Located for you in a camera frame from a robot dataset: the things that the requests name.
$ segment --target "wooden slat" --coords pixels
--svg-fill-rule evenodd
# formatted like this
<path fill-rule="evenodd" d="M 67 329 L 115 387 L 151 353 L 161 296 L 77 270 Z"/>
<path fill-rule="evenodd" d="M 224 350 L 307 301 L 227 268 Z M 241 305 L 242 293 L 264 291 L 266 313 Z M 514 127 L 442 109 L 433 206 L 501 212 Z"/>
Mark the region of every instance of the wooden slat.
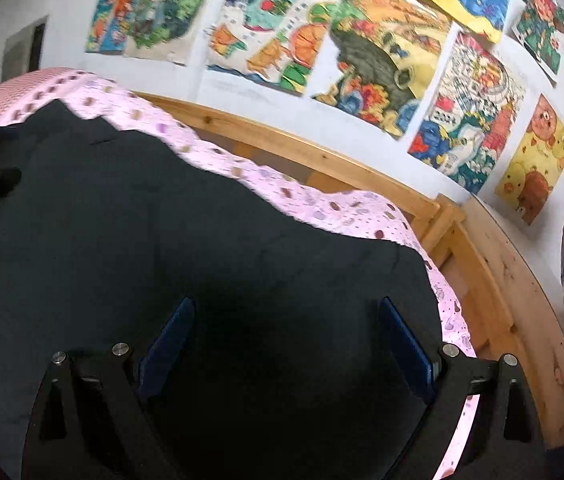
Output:
<path fill-rule="evenodd" d="M 482 259 L 488 261 L 497 288 L 510 309 L 517 335 L 538 378 L 538 411 L 546 443 L 562 444 L 564 426 L 564 333 L 522 255 L 487 209 L 472 198 L 463 209 L 464 226 Z"/>
<path fill-rule="evenodd" d="M 435 267 L 442 269 L 446 260 L 450 257 L 450 241 L 452 239 L 452 233 L 450 231 L 446 232 L 438 244 L 433 248 L 433 250 L 428 253 L 435 264 Z"/>
<path fill-rule="evenodd" d="M 465 214 L 455 202 L 444 195 L 437 197 L 440 209 L 434 216 L 426 235 L 422 238 L 422 247 L 427 253 L 440 242 L 442 237 L 449 232 L 453 222 L 462 222 Z"/>
<path fill-rule="evenodd" d="M 243 142 L 235 142 L 233 149 L 231 150 L 233 155 L 241 156 L 243 158 L 252 158 L 254 151 L 253 146 L 249 146 Z"/>
<path fill-rule="evenodd" d="M 430 220 L 439 204 L 427 196 L 347 156 L 308 140 L 214 108 L 136 92 L 192 128 L 243 142 L 324 173 L 353 189 L 367 189 L 391 200 L 415 218 Z"/>
<path fill-rule="evenodd" d="M 351 191 L 355 189 L 350 184 L 337 180 L 320 171 L 313 171 L 308 179 L 306 185 L 319 189 L 322 193 L 339 193 L 341 191 Z"/>

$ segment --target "pink polka dot fabric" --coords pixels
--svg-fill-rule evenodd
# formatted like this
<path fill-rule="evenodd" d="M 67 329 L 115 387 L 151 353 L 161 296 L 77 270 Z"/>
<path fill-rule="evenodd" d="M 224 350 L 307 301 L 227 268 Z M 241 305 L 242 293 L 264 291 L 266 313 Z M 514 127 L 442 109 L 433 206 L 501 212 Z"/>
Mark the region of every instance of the pink polka dot fabric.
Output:
<path fill-rule="evenodd" d="M 368 191 L 324 194 L 303 186 L 272 168 L 257 166 L 215 144 L 201 140 L 195 132 L 170 114 L 110 80 L 75 70 L 46 72 L 35 86 L 11 92 L 18 97 L 0 104 L 0 125 L 22 122 L 47 102 L 59 98 L 78 117 L 102 117 L 118 130 L 138 130 L 158 137 L 189 164 L 238 180 L 281 212 L 316 228 L 358 238 L 391 240 L 417 251 L 423 258 L 431 288 L 438 301 L 444 341 L 475 357 L 462 309 L 452 288 L 421 247 L 401 211 L 383 196 Z M 478 396 L 466 400 L 462 417 L 433 480 L 455 469 L 468 439 Z"/>

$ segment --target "metal screw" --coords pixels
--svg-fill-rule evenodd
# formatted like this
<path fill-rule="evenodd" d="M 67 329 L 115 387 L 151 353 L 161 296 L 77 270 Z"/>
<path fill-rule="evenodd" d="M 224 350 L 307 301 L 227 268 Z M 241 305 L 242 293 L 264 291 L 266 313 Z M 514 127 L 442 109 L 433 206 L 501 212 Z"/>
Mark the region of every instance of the metal screw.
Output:
<path fill-rule="evenodd" d="M 513 354 L 506 354 L 504 356 L 504 362 L 509 366 L 517 366 L 517 357 Z"/>
<path fill-rule="evenodd" d="M 117 345 L 113 346 L 112 352 L 113 355 L 122 356 L 129 351 L 129 346 L 126 343 L 118 343 Z"/>
<path fill-rule="evenodd" d="M 442 346 L 442 352 L 444 352 L 449 357 L 457 357 L 460 354 L 460 349 L 455 345 L 447 343 Z"/>
<path fill-rule="evenodd" d="M 51 357 L 51 362 L 54 365 L 61 365 L 65 359 L 66 359 L 66 352 L 62 352 L 60 350 L 59 352 L 53 354 L 53 357 Z"/>

